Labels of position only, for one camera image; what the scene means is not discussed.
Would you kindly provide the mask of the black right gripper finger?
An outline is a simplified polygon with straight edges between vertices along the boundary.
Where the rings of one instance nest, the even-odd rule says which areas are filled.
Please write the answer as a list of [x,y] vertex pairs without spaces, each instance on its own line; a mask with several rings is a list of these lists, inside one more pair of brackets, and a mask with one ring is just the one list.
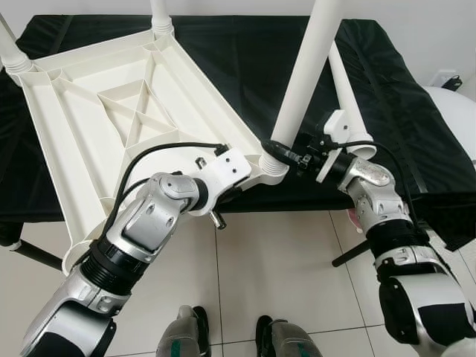
[[283,145],[279,141],[267,140],[261,142],[262,149],[265,150],[268,155],[275,158],[286,166],[296,167],[300,162],[299,154],[293,152],[290,147]]

